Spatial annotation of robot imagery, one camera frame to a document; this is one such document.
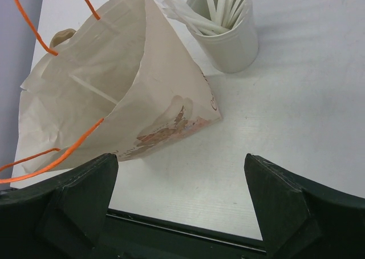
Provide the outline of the brown cardboard cup carrier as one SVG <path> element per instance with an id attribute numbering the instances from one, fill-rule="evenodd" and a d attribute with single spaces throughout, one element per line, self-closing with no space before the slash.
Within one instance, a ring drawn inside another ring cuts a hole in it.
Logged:
<path id="1" fill-rule="evenodd" d="M 57 32 L 51 42 L 50 42 L 50 48 L 55 48 L 57 45 L 65 42 L 66 40 L 72 38 L 74 34 L 76 33 L 76 30 L 74 29 L 65 29 L 62 31 Z"/>

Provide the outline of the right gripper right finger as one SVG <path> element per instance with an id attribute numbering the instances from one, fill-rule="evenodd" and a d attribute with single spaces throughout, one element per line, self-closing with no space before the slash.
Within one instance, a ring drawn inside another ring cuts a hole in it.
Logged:
<path id="1" fill-rule="evenodd" d="M 364 199 L 248 154 L 245 177 L 268 258 L 364 258 Z"/>

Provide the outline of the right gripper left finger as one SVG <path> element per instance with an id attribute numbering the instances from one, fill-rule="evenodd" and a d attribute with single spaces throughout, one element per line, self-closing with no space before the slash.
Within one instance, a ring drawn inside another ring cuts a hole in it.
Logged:
<path id="1" fill-rule="evenodd" d="M 1 258 L 89 258 L 118 173 L 106 153 L 68 172 L 1 195 Z"/>

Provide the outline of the paper takeout bag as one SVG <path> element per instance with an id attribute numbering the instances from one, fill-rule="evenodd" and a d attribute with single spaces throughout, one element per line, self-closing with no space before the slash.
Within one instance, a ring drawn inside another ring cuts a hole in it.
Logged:
<path id="1" fill-rule="evenodd" d="M 118 101 L 84 88 L 74 75 Z M 26 180 L 104 153 L 139 158 L 221 119 L 199 66 L 154 0 L 109 0 L 21 85 L 17 164 Z"/>

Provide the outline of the straw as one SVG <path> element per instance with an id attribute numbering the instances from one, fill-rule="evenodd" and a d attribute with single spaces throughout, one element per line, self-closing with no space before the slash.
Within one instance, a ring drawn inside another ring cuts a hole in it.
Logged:
<path id="1" fill-rule="evenodd" d="M 83 86 L 84 88 L 96 93 L 97 95 L 101 96 L 102 98 L 108 100 L 109 102 L 117 105 L 118 101 L 114 98 L 112 98 L 111 96 L 107 95 L 106 93 L 104 93 L 103 91 L 95 88 L 94 86 L 92 86 L 91 84 L 83 81 L 82 79 L 74 76 L 74 75 L 69 75 L 70 78 L 72 78 L 74 81 L 76 81 L 77 83 L 79 83 L 81 86 Z"/>

